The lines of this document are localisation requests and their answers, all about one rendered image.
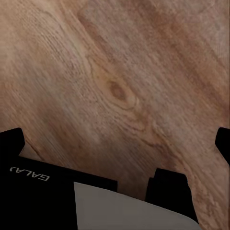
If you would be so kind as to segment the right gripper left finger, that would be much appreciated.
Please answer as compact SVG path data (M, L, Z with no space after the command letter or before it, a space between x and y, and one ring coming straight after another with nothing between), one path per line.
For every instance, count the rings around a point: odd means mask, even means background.
M0 133L0 185L25 146L20 127Z

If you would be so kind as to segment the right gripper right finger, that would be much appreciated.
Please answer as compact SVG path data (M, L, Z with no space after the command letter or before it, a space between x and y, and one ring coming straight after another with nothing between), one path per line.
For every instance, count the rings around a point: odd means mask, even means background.
M230 166L230 129L220 127L216 135L215 144Z

